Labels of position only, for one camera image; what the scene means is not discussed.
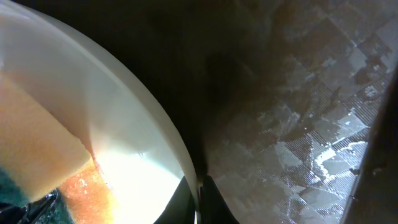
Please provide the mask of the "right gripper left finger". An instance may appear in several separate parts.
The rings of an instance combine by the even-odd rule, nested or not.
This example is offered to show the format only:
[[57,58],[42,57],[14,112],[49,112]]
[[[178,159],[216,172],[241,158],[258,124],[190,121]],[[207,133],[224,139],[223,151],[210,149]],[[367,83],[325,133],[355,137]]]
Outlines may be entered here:
[[195,203],[188,182],[183,177],[161,216],[154,224],[194,224]]

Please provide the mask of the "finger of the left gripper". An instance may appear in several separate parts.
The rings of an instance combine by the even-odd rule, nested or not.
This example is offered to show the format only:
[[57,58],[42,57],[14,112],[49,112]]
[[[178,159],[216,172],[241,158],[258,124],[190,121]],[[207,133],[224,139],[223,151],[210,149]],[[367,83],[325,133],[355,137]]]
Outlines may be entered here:
[[57,190],[53,190],[45,197],[22,207],[1,202],[1,223],[4,224],[32,224],[50,208],[58,199]]

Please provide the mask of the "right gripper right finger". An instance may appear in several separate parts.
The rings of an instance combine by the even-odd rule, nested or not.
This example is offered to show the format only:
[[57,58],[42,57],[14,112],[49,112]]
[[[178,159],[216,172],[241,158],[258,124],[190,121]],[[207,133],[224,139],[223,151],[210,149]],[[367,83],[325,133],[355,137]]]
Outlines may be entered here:
[[239,224],[209,175],[200,187],[200,209],[203,224]]

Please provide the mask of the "green yellow sponge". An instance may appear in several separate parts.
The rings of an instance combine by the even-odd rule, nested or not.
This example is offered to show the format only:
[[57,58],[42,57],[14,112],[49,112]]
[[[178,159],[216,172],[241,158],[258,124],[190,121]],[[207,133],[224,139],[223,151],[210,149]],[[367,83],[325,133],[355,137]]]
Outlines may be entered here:
[[81,141],[15,83],[1,78],[1,202],[22,207],[91,159]]

